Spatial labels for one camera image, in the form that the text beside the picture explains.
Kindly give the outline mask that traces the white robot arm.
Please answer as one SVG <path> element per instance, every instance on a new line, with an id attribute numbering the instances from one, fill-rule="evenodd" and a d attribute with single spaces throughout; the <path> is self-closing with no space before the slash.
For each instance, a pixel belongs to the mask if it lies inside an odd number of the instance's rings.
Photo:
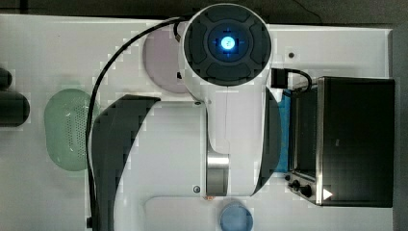
<path id="1" fill-rule="evenodd" d="M 92 231 L 145 231 L 155 197 L 259 191 L 281 145 L 271 61 L 267 25 L 252 10 L 216 4 L 196 13 L 178 56 L 191 100 L 126 94 L 93 123 Z"/>

